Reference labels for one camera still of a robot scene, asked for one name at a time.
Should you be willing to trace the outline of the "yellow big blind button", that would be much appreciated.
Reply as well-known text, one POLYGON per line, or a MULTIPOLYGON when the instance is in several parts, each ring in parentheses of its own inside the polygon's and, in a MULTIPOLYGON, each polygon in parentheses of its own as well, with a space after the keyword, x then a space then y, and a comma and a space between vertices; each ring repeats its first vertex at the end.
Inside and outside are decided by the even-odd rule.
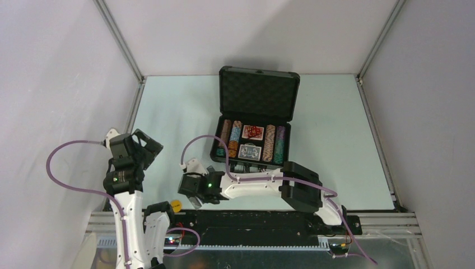
POLYGON ((174 213, 178 213, 182 210, 182 202, 180 200, 172 200, 170 202, 171 208, 173 209, 174 213))

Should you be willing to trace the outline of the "black poker case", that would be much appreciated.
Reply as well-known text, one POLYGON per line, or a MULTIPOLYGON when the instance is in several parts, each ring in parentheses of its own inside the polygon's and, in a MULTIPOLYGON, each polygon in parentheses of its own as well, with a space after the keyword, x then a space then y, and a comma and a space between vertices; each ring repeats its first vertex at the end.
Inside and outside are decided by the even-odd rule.
POLYGON ((223 66, 218 72, 219 79, 219 108, 220 117, 215 131, 219 137, 214 141, 209 153, 210 158, 217 163, 224 163, 226 160, 232 167, 242 165, 246 168, 266 168, 275 169, 281 167, 288 161, 290 151, 290 135, 297 93, 300 86, 300 75, 295 72, 269 71, 262 69, 240 68, 233 66, 223 66), (232 123, 239 120, 244 125, 264 127, 262 141, 247 140, 241 137, 239 147, 246 141, 254 141, 256 146, 262 148, 259 161, 239 159, 237 156, 229 158, 228 148, 225 146, 225 156, 217 156, 216 149, 222 140, 220 133, 225 119, 232 123), (266 126, 285 126, 285 152, 282 164, 273 161, 262 161, 266 126))

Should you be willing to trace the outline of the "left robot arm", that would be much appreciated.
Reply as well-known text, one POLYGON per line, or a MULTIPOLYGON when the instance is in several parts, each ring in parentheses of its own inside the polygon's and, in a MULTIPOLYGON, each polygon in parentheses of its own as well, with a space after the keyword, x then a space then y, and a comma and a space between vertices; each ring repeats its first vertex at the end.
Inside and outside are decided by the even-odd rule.
POLYGON ((145 171, 163 146, 139 129, 120 134, 114 128, 105 146, 112 153, 103 186, 114 214, 116 267, 165 268, 165 237, 176 229, 177 218, 167 201, 143 206, 145 171))

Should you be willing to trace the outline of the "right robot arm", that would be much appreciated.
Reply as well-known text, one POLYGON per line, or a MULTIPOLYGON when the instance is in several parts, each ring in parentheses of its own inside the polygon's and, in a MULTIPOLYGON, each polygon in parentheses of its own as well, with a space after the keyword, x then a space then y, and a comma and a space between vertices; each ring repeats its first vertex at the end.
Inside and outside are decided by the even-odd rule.
POLYGON ((283 167, 257 173, 233 173, 204 168, 192 159, 182 165, 183 175, 178 193, 196 208, 204 204, 247 196, 272 196, 283 199, 298 212, 318 216, 332 234, 348 227, 343 206, 333 201, 337 192, 323 186, 316 172, 292 161, 283 167))

